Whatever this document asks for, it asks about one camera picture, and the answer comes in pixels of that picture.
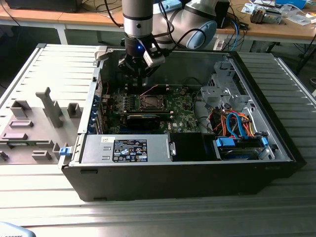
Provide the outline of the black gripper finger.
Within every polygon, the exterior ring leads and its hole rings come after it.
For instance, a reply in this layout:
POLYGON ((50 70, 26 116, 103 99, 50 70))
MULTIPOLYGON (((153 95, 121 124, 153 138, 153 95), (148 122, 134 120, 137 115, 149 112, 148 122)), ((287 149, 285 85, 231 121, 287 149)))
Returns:
POLYGON ((125 56, 119 60, 118 67, 132 82, 136 81, 138 87, 142 86, 142 59, 140 57, 125 54, 125 56))
POLYGON ((157 69, 158 69, 158 66, 151 68, 147 64, 142 64, 141 65, 141 82, 143 82, 143 79, 150 77, 157 69))

